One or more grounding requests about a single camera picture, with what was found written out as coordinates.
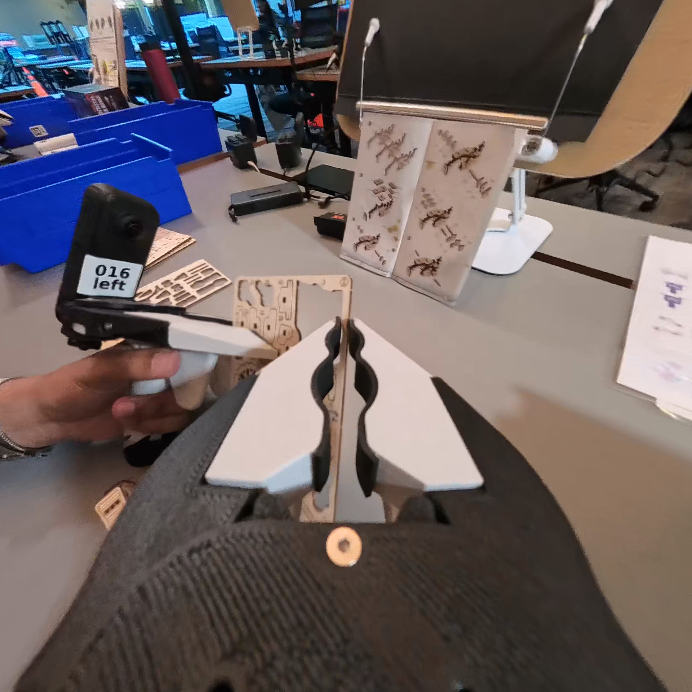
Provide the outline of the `tan instruction board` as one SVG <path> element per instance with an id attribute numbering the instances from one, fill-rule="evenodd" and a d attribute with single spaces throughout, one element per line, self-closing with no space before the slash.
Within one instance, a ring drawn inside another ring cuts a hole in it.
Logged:
<path id="1" fill-rule="evenodd" d="M 124 1 L 85 1 L 91 82 L 118 87 L 128 99 L 125 37 L 122 18 Z"/>

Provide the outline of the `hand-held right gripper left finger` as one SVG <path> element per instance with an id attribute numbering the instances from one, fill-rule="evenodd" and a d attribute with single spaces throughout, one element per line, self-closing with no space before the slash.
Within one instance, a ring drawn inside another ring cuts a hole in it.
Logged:
<path id="1" fill-rule="evenodd" d="M 209 485 L 272 495 L 322 491 L 331 466 L 331 417 L 342 320 L 334 318 L 256 376 L 205 474 Z"/>

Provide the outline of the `engraved wooden puzzle sheet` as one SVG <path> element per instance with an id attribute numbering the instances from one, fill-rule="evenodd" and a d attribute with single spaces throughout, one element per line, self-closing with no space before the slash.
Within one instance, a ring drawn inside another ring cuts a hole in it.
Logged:
<path id="1" fill-rule="evenodd" d="M 167 258 L 180 253 L 196 243 L 195 238 L 180 232 L 160 227 L 154 236 L 147 256 L 145 270 L 151 269 Z"/>

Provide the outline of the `black and tan panel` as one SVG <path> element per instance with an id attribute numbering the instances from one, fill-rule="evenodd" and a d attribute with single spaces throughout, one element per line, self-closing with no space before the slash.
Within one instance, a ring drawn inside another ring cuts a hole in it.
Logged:
<path id="1" fill-rule="evenodd" d="M 259 29 L 257 9 L 253 1 L 222 0 L 220 4 L 235 32 L 257 31 Z"/>

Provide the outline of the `person's left hand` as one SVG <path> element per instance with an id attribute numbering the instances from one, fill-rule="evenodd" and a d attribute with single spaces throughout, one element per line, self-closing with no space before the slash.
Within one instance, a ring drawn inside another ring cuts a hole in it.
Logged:
<path id="1" fill-rule="evenodd" d="M 134 395 L 140 381 L 168 380 L 181 358 L 172 350 L 119 346 L 43 375 L 1 382 L 1 445 L 35 454 L 63 442 L 101 442 L 126 432 L 164 435 L 192 414 L 170 391 Z"/>

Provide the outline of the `grey desk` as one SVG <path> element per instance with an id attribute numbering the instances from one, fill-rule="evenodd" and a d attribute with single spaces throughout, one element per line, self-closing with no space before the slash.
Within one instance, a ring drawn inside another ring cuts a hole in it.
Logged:
<path id="1" fill-rule="evenodd" d="M 553 235 L 515 275 L 472 272 L 454 307 L 341 261 L 315 205 L 230 221 L 232 192 L 274 184 L 219 160 L 181 175 L 196 238 L 142 284 L 207 260 L 241 275 L 352 277 L 352 314 L 443 378 L 532 464 L 563 510 L 612 610 L 670 691 L 691 690 L 691 425 L 615 383 L 631 288 L 569 270 L 639 274 L 646 238 L 687 234 L 529 200 Z M 82 357 L 54 316 L 62 267 L 1 267 L 1 377 Z M 106 535 L 94 505 L 137 480 L 119 445 L 65 445 L 1 465 L 1 690 L 11 691 L 74 599 Z"/>

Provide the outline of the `wooden puzzle sheet with wheels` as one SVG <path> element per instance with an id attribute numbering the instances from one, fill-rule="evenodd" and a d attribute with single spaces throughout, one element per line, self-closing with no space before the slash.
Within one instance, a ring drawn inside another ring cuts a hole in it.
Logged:
<path id="1" fill-rule="evenodd" d="M 348 275 L 298 275 L 239 278 L 234 289 L 233 321 L 262 336 L 279 357 L 308 338 L 325 323 L 342 320 L 341 348 L 334 365 L 334 386 L 324 399 L 331 417 L 331 466 L 322 491 L 309 490 L 283 499 L 290 512 L 303 522 L 333 523 L 336 517 L 338 469 L 341 456 L 343 409 L 347 376 L 347 325 L 351 313 L 352 279 Z M 221 375 L 222 384 L 233 384 L 256 376 L 271 362 L 258 358 L 234 359 Z"/>

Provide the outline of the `black power bank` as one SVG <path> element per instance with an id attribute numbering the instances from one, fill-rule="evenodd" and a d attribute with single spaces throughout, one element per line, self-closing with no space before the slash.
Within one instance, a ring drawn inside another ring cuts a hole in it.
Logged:
<path id="1" fill-rule="evenodd" d="M 272 211 L 300 205 L 305 201 L 305 193 L 295 181 L 285 181 L 272 186 L 264 186 L 230 195 L 229 218 L 238 218 L 259 212 Z"/>

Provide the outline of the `black tablet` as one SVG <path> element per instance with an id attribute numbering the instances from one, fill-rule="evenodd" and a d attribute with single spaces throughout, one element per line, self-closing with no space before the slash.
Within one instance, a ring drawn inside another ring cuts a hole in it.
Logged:
<path id="1" fill-rule="evenodd" d="M 354 175 L 354 172 L 349 169 L 319 164 L 300 173 L 294 181 L 310 195 L 320 193 L 350 201 Z"/>

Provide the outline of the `large black tan-rimmed panel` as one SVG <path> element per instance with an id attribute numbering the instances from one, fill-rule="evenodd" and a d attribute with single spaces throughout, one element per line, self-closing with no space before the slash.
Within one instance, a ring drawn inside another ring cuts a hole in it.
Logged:
<path id="1" fill-rule="evenodd" d="M 691 95 L 690 1 L 353 1 L 336 116 L 517 124 L 558 144 L 528 168 L 616 169 L 653 144 Z"/>

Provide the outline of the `wooden model assembly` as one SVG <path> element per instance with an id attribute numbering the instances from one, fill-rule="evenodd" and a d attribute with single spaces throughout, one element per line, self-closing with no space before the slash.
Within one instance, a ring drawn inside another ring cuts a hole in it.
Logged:
<path id="1" fill-rule="evenodd" d="M 114 527 L 135 488 L 135 481 L 122 480 L 108 489 L 96 503 L 94 510 L 107 532 Z"/>

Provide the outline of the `white paper sheet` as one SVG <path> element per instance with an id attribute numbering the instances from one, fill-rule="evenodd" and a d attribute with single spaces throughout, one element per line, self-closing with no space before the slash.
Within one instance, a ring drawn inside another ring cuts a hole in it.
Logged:
<path id="1" fill-rule="evenodd" d="M 691 422 L 691 243 L 647 238 L 616 382 Z"/>

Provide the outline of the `black chair base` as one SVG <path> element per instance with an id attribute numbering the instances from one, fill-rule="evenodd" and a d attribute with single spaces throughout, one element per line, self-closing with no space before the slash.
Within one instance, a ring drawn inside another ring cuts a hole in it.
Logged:
<path id="1" fill-rule="evenodd" d="M 626 217 L 653 212 L 661 201 L 660 193 L 617 170 L 578 178 L 534 172 L 527 175 L 527 189 L 537 199 Z"/>

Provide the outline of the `brown background desk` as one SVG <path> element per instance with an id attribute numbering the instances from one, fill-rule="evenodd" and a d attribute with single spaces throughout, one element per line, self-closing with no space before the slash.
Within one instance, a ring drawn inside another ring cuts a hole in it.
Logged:
<path id="1" fill-rule="evenodd" d="M 243 55 L 229 58 L 218 58 L 201 63 L 204 72 L 217 75 L 222 81 L 230 84 L 246 82 L 260 83 L 265 77 L 270 82 L 284 83 L 291 81 L 291 75 L 315 66 L 324 66 L 337 50 L 337 46 L 326 48 L 299 49 L 289 56 L 267 57 L 255 53 L 254 56 Z"/>

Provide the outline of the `black pole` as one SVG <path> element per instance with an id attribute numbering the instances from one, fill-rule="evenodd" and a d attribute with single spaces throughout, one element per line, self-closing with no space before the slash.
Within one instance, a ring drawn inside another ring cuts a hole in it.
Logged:
<path id="1" fill-rule="evenodd" d="M 195 64 L 187 36 L 181 23 L 174 1 L 161 1 L 163 13 L 166 16 L 172 37 L 176 44 L 177 53 L 181 60 L 181 70 L 186 83 L 186 94 L 190 99 L 203 99 L 204 85 L 198 66 Z"/>

